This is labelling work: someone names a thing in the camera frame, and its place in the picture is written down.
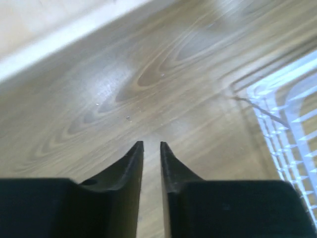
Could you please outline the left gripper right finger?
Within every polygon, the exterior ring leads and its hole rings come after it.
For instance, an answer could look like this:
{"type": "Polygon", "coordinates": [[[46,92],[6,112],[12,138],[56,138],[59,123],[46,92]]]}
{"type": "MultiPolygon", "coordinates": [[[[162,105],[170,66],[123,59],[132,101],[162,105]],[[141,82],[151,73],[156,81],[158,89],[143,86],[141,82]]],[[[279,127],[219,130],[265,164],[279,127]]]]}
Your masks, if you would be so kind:
{"type": "Polygon", "coordinates": [[[297,191],[282,180],[205,180],[160,144],[167,238],[314,238],[297,191]]]}

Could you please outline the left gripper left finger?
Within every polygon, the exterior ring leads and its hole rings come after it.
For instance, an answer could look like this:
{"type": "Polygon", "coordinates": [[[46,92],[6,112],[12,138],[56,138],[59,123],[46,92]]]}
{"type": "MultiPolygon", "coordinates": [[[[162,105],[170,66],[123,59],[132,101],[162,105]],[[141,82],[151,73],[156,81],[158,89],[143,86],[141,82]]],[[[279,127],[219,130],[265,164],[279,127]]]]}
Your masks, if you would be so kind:
{"type": "Polygon", "coordinates": [[[134,238],[137,232],[144,145],[76,183],[69,178],[3,178],[3,238],[134,238]]]}

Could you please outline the white wire dish rack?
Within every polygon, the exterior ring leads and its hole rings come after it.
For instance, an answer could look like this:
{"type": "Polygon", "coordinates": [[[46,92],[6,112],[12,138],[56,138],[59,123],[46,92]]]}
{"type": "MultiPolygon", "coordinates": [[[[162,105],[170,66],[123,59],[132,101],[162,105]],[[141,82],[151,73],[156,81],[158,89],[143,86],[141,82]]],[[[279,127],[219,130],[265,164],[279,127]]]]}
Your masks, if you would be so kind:
{"type": "Polygon", "coordinates": [[[279,177],[317,220],[317,52],[232,85],[233,98],[254,112],[279,177]]]}

